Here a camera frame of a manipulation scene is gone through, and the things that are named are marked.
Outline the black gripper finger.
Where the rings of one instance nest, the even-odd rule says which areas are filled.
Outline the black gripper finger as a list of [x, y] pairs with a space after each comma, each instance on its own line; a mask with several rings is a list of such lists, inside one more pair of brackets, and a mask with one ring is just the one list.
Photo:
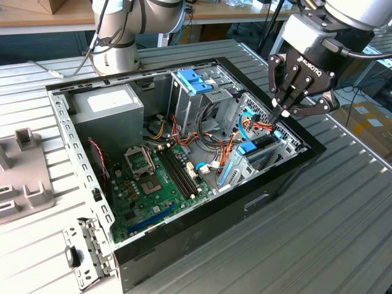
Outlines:
[[295, 101], [288, 111], [284, 111], [282, 117], [288, 118], [289, 116], [312, 116], [319, 114], [326, 114], [339, 107], [339, 103], [333, 96], [332, 88], [323, 93], [322, 96], [313, 105], [305, 105], [301, 102], [307, 96], [311, 96], [307, 91], [302, 92], [306, 86], [300, 86], [299, 89], [294, 89], [291, 98]]
[[287, 65], [286, 54], [271, 55], [268, 60], [269, 91], [274, 94], [273, 109], [269, 115], [269, 122], [275, 124], [280, 120], [284, 111], [295, 101], [290, 96], [294, 90], [294, 81], [300, 72], [300, 66]]

